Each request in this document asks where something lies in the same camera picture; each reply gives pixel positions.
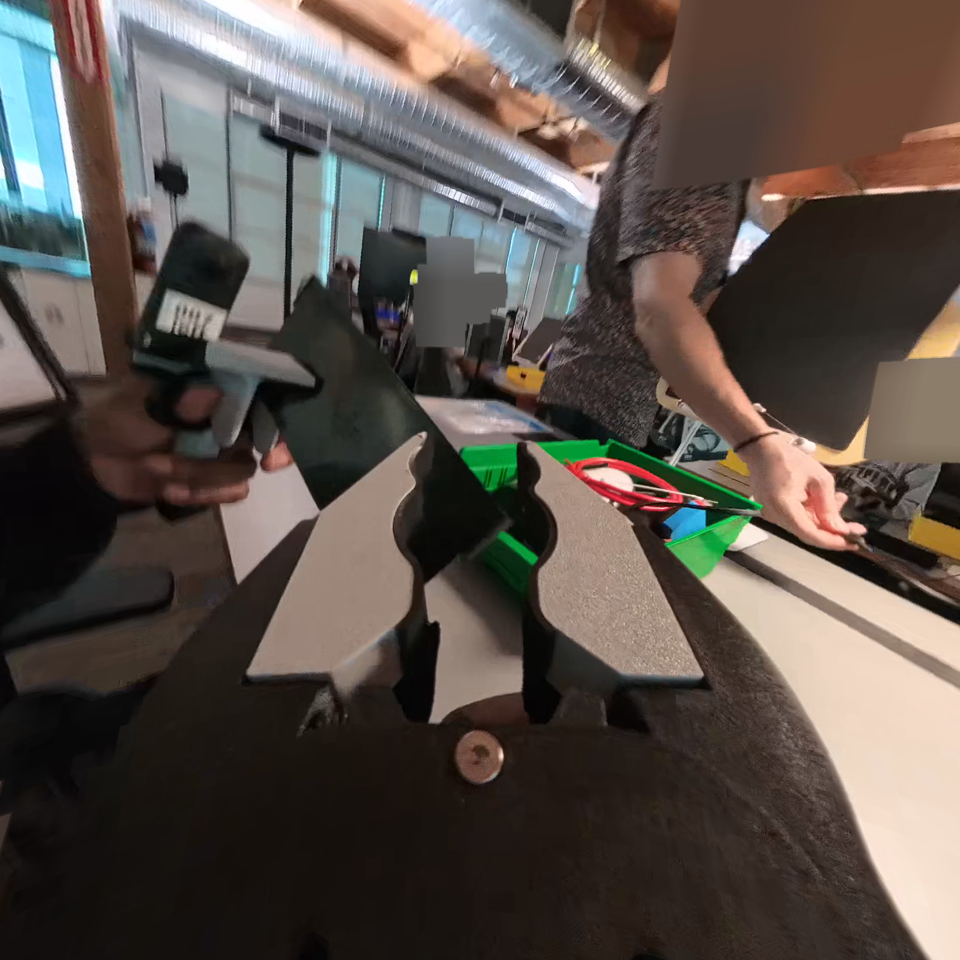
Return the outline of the large silver air duct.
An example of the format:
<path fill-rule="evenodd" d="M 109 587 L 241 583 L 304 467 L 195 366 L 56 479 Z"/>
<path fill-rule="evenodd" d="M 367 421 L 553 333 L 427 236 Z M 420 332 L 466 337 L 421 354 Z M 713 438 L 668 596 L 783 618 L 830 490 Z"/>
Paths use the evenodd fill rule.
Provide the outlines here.
<path fill-rule="evenodd" d="M 609 139 L 626 136 L 646 86 L 580 34 L 561 38 L 533 13 L 505 1 L 414 2 L 484 52 L 523 89 L 555 101 Z"/>

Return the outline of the white low cabinet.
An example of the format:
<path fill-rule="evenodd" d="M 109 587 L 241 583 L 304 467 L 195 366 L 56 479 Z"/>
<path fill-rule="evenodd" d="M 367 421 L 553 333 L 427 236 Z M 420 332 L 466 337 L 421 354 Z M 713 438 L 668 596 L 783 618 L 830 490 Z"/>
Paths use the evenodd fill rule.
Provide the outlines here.
<path fill-rule="evenodd" d="M 91 279 L 25 267 L 13 272 L 18 275 L 14 286 L 60 366 L 73 377 L 103 377 L 106 363 Z"/>

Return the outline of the black sheet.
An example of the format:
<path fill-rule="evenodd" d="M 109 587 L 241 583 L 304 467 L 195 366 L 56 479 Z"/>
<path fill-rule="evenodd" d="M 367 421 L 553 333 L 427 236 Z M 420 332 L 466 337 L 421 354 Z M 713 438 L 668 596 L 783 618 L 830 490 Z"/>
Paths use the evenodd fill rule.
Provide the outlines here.
<path fill-rule="evenodd" d="M 459 556 L 482 552 L 510 525 L 454 446 L 374 344 L 347 306 L 317 277 L 306 279 L 273 341 L 313 372 L 318 391 L 272 400 L 290 450 L 318 509 L 328 507 L 404 443 L 429 437 L 422 518 L 411 547 L 424 578 Z"/>

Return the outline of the green plastic bin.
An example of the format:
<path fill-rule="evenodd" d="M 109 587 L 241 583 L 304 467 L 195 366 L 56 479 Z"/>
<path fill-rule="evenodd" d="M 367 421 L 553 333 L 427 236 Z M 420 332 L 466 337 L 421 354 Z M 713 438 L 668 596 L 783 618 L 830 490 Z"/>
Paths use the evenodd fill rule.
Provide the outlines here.
<path fill-rule="evenodd" d="M 517 446 L 515 442 L 468 446 L 461 451 L 461 457 L 485 489 L 497 496 L 502 490 L 517 486 Z M 746 495 L 617 441 L 570 439 L 545 441 L 541 446 L 562 465 L 594 458 L 621 461 L 660 478 L 682 493 L 715 502 L 714 509 L 703 512 L 704 519 L 698 527 L 688 527 L 684 536 L 673 532 L 666 542 L 667 548 L 700 579 L 714 571 L 749 522 L 738 511 L 758 509 Z M 481 561 L 507 589 L 522 598 L 538 556 L 530 549 L 525 535 L 517 537 L 519 530 L 520 526 L 513 524 L 509 531 L 499 534 L 481 554 Z"/>

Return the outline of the black monitor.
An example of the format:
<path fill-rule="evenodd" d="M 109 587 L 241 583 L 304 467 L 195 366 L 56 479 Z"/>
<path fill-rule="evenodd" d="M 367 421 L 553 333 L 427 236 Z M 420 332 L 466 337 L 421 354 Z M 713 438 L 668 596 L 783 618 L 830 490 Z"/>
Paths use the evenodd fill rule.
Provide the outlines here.
<path fill-rule="evenodd" d="M 426 238 L 408 231 L 365 227 L 357 281 L 361 306 L 384 301 L 402 305 L 411 288 L 411 276 L 426 264 Z"/>

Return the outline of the small cream-framed board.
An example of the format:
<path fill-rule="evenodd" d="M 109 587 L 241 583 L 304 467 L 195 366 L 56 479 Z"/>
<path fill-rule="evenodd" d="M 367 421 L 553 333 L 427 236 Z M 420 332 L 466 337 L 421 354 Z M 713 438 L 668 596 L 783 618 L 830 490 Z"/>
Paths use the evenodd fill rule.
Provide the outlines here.
<path fill-rule="evenodd" d="M 560 338 L 563 324 L 562 318 L 542 318 L 519 343 L 513 354 L 513 361 L 520 366 L 540 366 Z"/>

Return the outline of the person's left hand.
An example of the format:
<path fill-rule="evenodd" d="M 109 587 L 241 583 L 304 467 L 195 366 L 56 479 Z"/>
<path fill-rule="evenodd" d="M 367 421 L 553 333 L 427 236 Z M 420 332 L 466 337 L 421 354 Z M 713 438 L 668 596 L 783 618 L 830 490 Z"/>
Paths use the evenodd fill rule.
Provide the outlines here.
<path fill-rule="evenodd" d="M 157 385 L 135 371 L 108 380 L 86 396 L 74 422 L 94 478 L 118 501 L 205 510 L 246 499 L 257 471 L 275 473 L 293 466 L 282 441 L 260 458 L 246 442 L 217 460 L 176 453 L 175 429 L 153 420 L 146 409 Z"/>

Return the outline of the cream-framed black board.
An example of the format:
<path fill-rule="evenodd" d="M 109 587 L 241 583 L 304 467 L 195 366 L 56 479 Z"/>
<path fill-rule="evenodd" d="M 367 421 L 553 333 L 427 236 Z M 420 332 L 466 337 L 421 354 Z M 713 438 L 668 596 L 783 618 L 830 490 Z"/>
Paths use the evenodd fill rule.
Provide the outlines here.
<path fill-rule="evenodd" d="M 957 189 L 804 203 L 707 318 L 748 398 L 831 467 L 865 458 L 883 362 L 958 355 Z"/>

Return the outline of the wooden post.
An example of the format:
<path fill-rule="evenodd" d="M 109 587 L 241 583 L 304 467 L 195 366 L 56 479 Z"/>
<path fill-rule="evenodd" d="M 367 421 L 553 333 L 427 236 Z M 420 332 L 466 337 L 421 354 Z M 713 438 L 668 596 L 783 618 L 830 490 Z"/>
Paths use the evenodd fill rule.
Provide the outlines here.
<path fill-rule="evenodd" d="M 109 48 L 102 7 L 98 2 L 104 81 L 90 84 L 75 76 L 69 61 L 64 2 L 49 1 L 47 5 L 56 55 L 65 73 L 66 114 L 77 168 L 105 374 L 115 379 L 129 371 L 131 342 L 139 314 L 126 228 L 128 208 L 114 113 Z"/>

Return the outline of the red arrow sign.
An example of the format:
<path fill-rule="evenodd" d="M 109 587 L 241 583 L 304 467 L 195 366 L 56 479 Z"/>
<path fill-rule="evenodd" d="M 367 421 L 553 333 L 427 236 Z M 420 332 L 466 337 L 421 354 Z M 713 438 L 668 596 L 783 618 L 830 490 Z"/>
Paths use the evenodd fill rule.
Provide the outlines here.
<path fill-rule="evenodd" d="M 89 85 L 102 85 L 105 69 L 98 30 L 101 20 L 98 2 L 64 1 L 63 8 L 73 73 Z"/>

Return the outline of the yellow storage bin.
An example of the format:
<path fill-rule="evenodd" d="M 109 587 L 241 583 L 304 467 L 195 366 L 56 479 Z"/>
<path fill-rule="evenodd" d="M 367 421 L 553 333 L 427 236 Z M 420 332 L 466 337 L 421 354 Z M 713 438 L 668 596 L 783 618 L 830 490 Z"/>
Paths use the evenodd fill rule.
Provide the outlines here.
<path fill-rule="evenodd" d="M 939 557 L 959 563 L 959 529 L 954 526 L 919 513 L 909 524 L 908 542 Z"/>

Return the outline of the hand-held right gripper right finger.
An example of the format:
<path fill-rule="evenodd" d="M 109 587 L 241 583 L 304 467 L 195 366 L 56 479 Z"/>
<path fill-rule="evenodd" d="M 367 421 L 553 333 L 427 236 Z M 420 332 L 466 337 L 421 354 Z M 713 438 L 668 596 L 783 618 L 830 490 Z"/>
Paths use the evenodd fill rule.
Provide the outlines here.
<path fill-rule="evenodd" d="M 704 672 L 630 519 L 543 447 L 517 447 L 520 492 L 543 510 L 546 546 L 528 587 L 559 694 L 696 687 Z"/>

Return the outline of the black box on tripod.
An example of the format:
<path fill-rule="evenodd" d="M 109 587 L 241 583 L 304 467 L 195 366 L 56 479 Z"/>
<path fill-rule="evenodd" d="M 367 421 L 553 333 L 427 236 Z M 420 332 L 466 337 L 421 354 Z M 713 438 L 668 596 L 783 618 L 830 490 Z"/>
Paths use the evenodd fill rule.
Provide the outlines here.
<path fill-rule="evenodd" d="M 189 192 L 189 176 L 178 160 L 170 157 L 156 159 L 153 164 L 153 180 L 167 197 L 170 209 L 171 228 L 179 225 L 179 205 Z"/>

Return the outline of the slim silver air duct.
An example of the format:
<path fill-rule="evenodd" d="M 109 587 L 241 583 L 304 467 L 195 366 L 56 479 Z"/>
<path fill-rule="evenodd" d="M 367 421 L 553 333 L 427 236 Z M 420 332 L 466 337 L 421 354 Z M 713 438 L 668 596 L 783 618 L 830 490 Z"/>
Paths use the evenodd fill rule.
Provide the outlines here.
<path fill-rule="evenodd" d="M 284 101 L 366 136 L 413 162 L 583 234 L 594 185 L 553 157 L 405 78 L 381 55 L 324 32 L 308 16 L 258 2 L 121 1 L 119 22 L 159 43 L 222 67 Z"/>

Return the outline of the red fire extinguisher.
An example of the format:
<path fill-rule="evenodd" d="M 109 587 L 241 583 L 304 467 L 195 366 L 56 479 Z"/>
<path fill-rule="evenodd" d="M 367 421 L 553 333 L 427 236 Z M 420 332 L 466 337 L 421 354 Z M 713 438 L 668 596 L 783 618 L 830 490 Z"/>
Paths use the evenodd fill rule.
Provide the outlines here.
<path fill-rule="evenodd" d="M 149 204 L 127 211 L 126 235 L 131 269 L 136 274 L 155 276 L 158 270 L 158 235 Z"/>

